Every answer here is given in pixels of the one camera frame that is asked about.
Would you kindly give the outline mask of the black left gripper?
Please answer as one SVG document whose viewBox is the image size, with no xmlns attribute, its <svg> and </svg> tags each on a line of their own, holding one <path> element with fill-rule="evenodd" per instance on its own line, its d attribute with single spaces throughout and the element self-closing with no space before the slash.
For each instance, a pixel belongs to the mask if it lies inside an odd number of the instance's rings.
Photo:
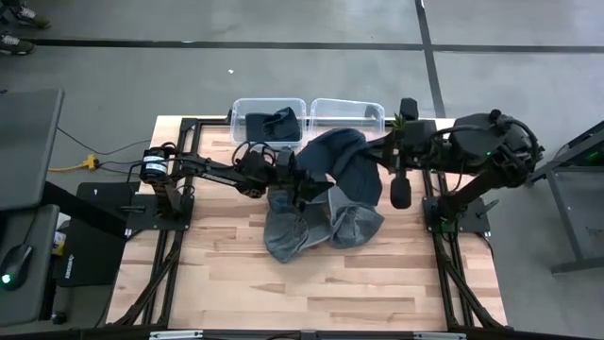
<svg viewBox="0 0 604 340">
<path fill-rule="evenodd" d="M 314 195 L 329 190 L 333 183 L 328 180 L 316 180 L 307 170 L 299 169 L 294 151 L 288 146 L 281 148 L 275 162 L 277 188 L 285 190 L 291 197 L 294 207 L 304 211 Z"/>
</svg>

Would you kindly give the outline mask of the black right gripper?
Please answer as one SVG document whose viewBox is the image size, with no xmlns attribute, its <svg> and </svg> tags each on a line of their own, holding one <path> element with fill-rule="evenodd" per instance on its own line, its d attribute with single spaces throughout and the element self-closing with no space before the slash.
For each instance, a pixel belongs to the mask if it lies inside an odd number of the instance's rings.
<svg viewBox="0 0 604 340">
<path fill-rule="evenodd" d="M 371 141 L 361 152 L 372 160 L 399 161 L 405 165 L 425 165 L 431 152 L 430 137 L 436 132 L 433 120 L 406 121 L 402 127 L 394 127 L 385 141 Z"/>
</svg>

